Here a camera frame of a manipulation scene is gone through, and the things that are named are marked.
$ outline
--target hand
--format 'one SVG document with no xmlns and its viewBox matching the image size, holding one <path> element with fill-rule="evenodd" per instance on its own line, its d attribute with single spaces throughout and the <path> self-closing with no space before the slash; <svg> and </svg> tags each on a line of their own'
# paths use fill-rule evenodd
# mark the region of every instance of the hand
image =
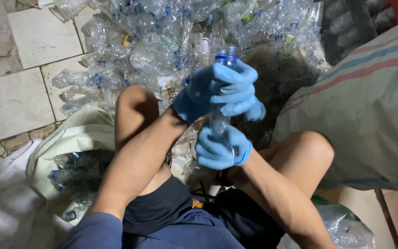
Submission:
<svg viewBox="0 0 398 249">
<path fill-rule="evenodd" d="M 222 170 L 246 162 L 253 145 L 242 132 L 229 126 L 221 142 L 214 141 L 212 134 L 209 124 L 204 124 L 196 142 L 196 156 L 200 165 Z"/>
<path fill-rule="evenodd" d="M 256 80 L 256 70 L 240 60 L 234 70 L 218 63 L 198 68 L 191 75 L 190 84 L 174 98 L 173 106 L 190 124 L 207 115 L 213 103 L 221 104 L 219 111 L 224 116 L 245 113 L 247 120 L 263 119 L 265 108 L 254 96 Z"/>
</svg>

